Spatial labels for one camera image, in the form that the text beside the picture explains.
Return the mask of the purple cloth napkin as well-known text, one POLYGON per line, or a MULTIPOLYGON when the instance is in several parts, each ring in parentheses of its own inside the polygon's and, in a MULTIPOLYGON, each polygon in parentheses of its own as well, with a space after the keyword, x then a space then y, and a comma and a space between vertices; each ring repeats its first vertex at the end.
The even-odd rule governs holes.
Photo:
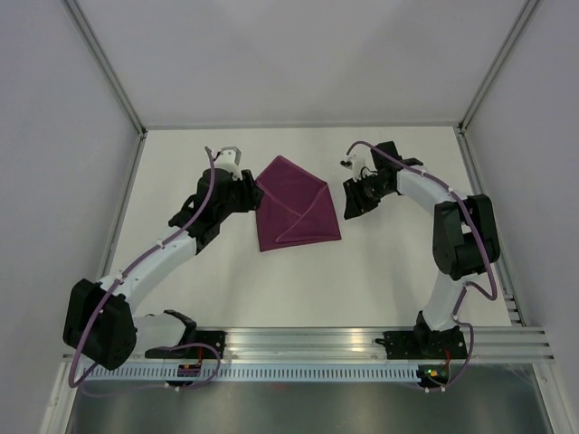
POLYGON ((276 156, 256 183, 264 192, 256 212, 261 252, 341 239, 326 181, 276 156))

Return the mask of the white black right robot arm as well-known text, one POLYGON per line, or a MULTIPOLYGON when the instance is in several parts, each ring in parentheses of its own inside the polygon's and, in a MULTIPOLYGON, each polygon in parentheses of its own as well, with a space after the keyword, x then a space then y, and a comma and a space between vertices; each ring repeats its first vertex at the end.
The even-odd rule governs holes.
POLYGON ((344 183, 344 218, 352 220, 376 209, 382 199, 405 196, 432 217, 432 256, 438 268, 435 284, 415 325, 385 332, 376 343, 389 360, 465 360, 470 345, 459 320, 469 288, 489 301, 498 298, 492 265, 499 259, 498 231, 490 198, 457 192, 433 175, 423 162, 402 157, 392 141, 369 147, 373 166, 348 149, 341 166, 351 173, 344 183))

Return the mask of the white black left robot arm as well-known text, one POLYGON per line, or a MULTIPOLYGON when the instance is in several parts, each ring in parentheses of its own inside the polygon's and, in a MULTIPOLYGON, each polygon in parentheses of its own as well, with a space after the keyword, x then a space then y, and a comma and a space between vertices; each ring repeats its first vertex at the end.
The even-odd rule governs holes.
POLYGON ((197 191, 168 222, 159 243, 151 246, 117 274, 96 282, 85 278, 71 290, 63 341, 110 371, 135 352, 148 358, 189 358, 196 355, 197 326, 174 309, 137 316, 146 296, 178 267, 201 253, 234 213, 256 211, 263 196, 252 172, 235 174, 207 169, 197 191))

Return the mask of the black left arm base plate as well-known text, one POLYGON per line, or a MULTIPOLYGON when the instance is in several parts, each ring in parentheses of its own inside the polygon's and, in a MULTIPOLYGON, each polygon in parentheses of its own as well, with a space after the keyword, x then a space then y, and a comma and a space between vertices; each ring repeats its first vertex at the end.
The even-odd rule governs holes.
POLYGON ((145 351, 147 359, 216 360, 223 357, 225 338, 223 330, 201 330, 182 338, 173 347, 159 347, 145 351))

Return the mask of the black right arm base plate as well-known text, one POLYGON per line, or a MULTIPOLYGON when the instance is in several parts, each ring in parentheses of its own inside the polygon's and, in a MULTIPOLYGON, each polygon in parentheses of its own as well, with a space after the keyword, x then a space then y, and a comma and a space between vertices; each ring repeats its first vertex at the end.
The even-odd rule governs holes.
POLYGON ((388 360, 464 360, 468 347, 458 327, 442 332, 383 332, 374 340, 382 346, 388 360))

